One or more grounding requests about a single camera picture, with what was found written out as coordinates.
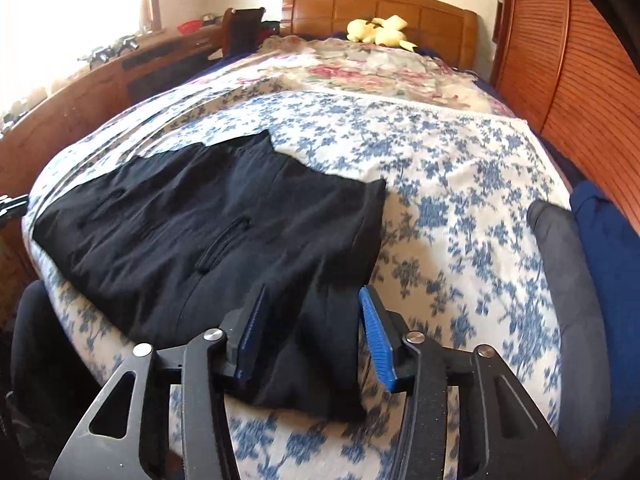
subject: wooden headboard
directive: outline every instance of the wooden headboard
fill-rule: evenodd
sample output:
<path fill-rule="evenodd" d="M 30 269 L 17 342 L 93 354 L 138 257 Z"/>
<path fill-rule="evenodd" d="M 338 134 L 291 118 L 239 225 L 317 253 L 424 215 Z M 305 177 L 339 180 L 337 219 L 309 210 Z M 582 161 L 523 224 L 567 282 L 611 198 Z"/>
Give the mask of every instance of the wooden headboard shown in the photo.
<path fill-rule="evenodd" d="M 351 20 L 394 14 L 407 21 L 409 41 L 435 50 L 451 66 L 473 67 L 478 16 L 438 0 L 283 0 L 280 33 L 330 36 Z"/>

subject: blue floral blanket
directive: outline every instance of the blue floral blanket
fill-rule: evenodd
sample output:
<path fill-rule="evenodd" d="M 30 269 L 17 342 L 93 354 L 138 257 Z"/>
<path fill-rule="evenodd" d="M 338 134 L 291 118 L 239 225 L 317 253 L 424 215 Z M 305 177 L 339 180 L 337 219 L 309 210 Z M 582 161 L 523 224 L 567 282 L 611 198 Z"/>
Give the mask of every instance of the blue floral blanket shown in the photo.
<path fill-rule="evenodd" d="M 34 220 L 69 189 L 134 156 L 267 128 L 277 150 L 316 170 L 363 181 L 386 179 L 382 250 L 371 277 L 385 306 L 444 346 L 494 346 L 555 426 L 560 335 L 526 211 L 535 198 L 567 206 L 568 192 L 527 124 L 473 109 L 307 86 L 298 76 L 288 78 L 284 69 L 256 77 L 256 66 L 273 59 L 258 53 L 248 65 L 231 66 L 215 78 L 130 108 L 59 153 L 34 184 L 22 224 L 25 242 L 67 335 L 94 375 L 106 381 L 133 343 L 31 240 Z M 290 53 L 287 64 L 295 64 Z M 360 379 L 368 411 L 363 425 L 260 410 L 227 397 L 242 477 L 385 479 L 404 398 L 384 391 L 364 345 Z M 178 453 L 179 396 L 177 389 L 171 406 Z M 452 389 L 449 479 L 456 476 L 457 413 Z"/>

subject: black chair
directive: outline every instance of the black chair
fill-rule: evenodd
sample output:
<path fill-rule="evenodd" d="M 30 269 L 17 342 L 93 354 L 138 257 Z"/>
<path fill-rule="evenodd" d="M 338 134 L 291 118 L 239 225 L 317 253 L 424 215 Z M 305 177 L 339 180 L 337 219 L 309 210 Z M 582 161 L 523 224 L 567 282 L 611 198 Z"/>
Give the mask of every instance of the black chair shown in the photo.
<path fill-rule="evenodd" d="M 222 54 L 240 56 L 257 46 L 264 7 L 260 9 L 227 9 L 222 17 Z"/>

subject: dark blue fabric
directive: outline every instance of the dark blue fabric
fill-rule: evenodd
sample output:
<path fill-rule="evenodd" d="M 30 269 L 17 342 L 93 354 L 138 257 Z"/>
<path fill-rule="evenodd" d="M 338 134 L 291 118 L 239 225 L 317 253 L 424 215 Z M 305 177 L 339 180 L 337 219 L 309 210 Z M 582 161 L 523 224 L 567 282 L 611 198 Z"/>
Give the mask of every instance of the dark blue fabric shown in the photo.
<path fill-rule="evenodd" d="M 494 99 L 498 99 L 502 104 L 507 104 L 504 100 L 504 97 L 500 95 L 500 92 L 497 91 L 493 86 L 491 86 L 487 81 L 482 79 L 481 77 L 476 78 L 474 81 L 476 86 L 484 92 L 487 92 Z"/>
<path fill-rule="evenodd" d="M 581 172 L 574 163 L 572 163 L 568 158 L 566 158 L 562 153 L 556 150 L 556 147 L 545 139 L 542 135 L 532 130 L 533 134 L 538 138 L 538 140 L 542 143 L 545 149 L 548 151 L 551 158 L 556 162 L 558 168 L 562 170 L 564 176 L 569 181 L 572 187 L 577 186 L 581 182 L 587 180 L 584 176 L 584 173 Z"/>
<path fill-rule="evenodd" d="M 414 52 L 416 54 L 420 54 L 422 57 L 437 57 L 438 59 L 442 59 L 440 54 L 428 46 L 419 46 L 414 50 Z"/>
<path fill-rule="evenodd" d="M 615 435 L 640 410 L 640 238 L 593 182 L 575 187 L 570 203 L 602 308 Z"/>
<path fill-rule="evenodd" d="M 224 68 L 225 66 L 229 66 L 230 64 L 235 63 L 236 61 L 240 61 L 241 59 L 244 59 L 245 57 L 249 57 L 251 54 L 254 54 L 254 53 L 255 53 L 255 51 L 254 52 L 247 52 L 246 54 L 241 54 L 240 56 L 223 57 L 222 59 L 219 59 L 217 62 L 214 61 L 212 66 L 210 66 L 207 69 L 203 70 L 199 74 L 196 74 L 195 76 L 193 76 L 191 79 L 189 79 L 187 81 L 187 83 L 190 83 L 191 81 L 194 81 L 195 79 L 197 79 L 199 77 L 202 77 L 204 75 L 213 74 L 214 72 L 217 72 L 221 68 Z"/>

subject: pillow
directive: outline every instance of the pillow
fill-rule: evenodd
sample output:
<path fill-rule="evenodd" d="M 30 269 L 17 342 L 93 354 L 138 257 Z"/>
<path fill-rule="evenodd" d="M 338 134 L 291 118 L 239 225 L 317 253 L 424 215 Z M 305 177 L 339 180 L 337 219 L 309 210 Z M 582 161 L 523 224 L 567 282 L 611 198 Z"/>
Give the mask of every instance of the pillow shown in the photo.
<path fill-rule="evenodd" d="M 585 474 L 602 450 L 609 420 L 609 362 L 600 304 L 571 211 L 536 200 L 527 221 L 538 242 L 561 334 L 558 442 L 569 465 Z"/>
<path fill-rule="evenodd" d="M 602 307 L 615 437 L 640 410 L 640 238 L 593 182 L 578 184 L 570 203 Z"/>

